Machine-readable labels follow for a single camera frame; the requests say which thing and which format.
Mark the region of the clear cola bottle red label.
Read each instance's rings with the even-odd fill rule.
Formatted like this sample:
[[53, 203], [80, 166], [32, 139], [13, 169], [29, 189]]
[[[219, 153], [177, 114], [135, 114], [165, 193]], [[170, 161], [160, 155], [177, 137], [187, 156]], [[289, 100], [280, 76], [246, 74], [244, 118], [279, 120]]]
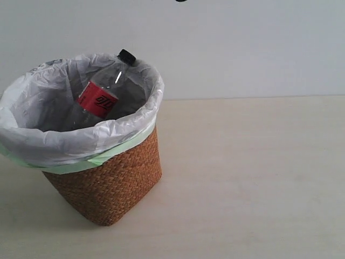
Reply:
[[128, 70], [136, 58], [122, 49], [117, 61], [95, 73], [73, 104], [61, 131], [73, 131], [93, 127], [110, 114], [120, 99]]

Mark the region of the woven brown wastebasket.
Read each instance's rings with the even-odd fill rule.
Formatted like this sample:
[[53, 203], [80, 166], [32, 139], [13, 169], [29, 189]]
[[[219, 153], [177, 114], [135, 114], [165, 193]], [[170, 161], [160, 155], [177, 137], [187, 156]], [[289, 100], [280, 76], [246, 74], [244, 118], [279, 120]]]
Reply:
[[157, 131], [144, 142], [81, 172], [44, 176], [83, 217], [111, 226], [129, 212], [162, 176]]

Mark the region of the white plastic bin liner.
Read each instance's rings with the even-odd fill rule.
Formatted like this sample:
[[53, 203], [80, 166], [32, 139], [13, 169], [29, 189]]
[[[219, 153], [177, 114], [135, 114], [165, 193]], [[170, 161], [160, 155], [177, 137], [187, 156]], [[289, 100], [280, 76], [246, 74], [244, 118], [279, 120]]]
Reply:
[[149, 137], [163, 93], [141, 60], [96, 53], [43, 63], [1, 95], [1, 154], [56, 174], [100, 166]]

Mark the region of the green tape band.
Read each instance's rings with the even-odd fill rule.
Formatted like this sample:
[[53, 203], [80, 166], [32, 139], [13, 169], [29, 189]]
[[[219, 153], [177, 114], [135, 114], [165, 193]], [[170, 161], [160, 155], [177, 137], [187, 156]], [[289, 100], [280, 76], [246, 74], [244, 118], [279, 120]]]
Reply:
[[108, 160], [115, 158], [115, 156], [119, 154], [123, 154], [124, 152], [129, 151], [130, 149], [142, 144], [153, 133], [155, 127], [156, 127], [156, 120], [153, 120], [144, 130], [134, 135], [129, 140], [126, 140], [124, 143], [116, 147], [113, 147], [103, 153], [100, 153], [97, 156], [94, 156], [88, 160], [76, 162], [73, 164], [53, 166], [53, 167], [40, 167], [36, 165], [31, 165], [15, 157], [3, 145], [1, 145], [1, 155], [8, 158], [12, 162], [26, 168], [37, 169], [43, 172], [48, 172], [48, 173], [53, 173], [53, 174], [58, 174], [58, 175], [76, 173], [76, 172], [92, 169], [95, 167], [99, 167], [103, 165], [105, 162], [107, 162]]

